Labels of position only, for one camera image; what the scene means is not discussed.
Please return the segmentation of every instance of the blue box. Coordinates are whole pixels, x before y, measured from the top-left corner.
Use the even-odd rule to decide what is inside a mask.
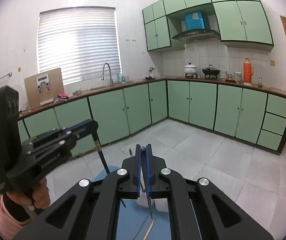
[[[184,15],[186,30],[210,29],[208,17],[201,11]]]

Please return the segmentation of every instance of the window blind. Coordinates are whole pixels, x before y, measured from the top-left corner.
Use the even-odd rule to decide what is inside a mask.
[[[60,67],[64,85],[101,76],[105,62],[120,73],[115,18],[114,8],[101,7],[41,13],[38,72]]]

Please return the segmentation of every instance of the human hand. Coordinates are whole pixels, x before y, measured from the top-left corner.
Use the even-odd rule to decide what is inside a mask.
[[[45,209],[49,206],[51,202],[46,183],[47,183],[46,178],[43,178],[38,182],[37,185],[33,187],[33,199],[34,199],[34,206],[36,208]],[[13,190],[6,192],[6,194],[16,204],[26,205],[26,206],[32,204],[32,201],[22,192]]]

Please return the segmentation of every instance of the triangular cutout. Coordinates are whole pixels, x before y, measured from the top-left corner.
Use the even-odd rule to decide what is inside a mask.
[[[225,228],[236,225],[241,222],[240,216],[235,213],[223,200],[217,195],[212,195],[213,202],[218,210],[220,218]]]
[[[59,229],[63,228],[75,200],[76,196],[71,196],[46,219],[46,222]]]

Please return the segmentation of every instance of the orange thermos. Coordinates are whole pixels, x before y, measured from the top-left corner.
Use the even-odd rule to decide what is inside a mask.
[[[243,62],[243,82],[244,83],[252,83],[252,76],[253,76],[253,65],[251,64],[250,60],[248,58],[245,59]]]

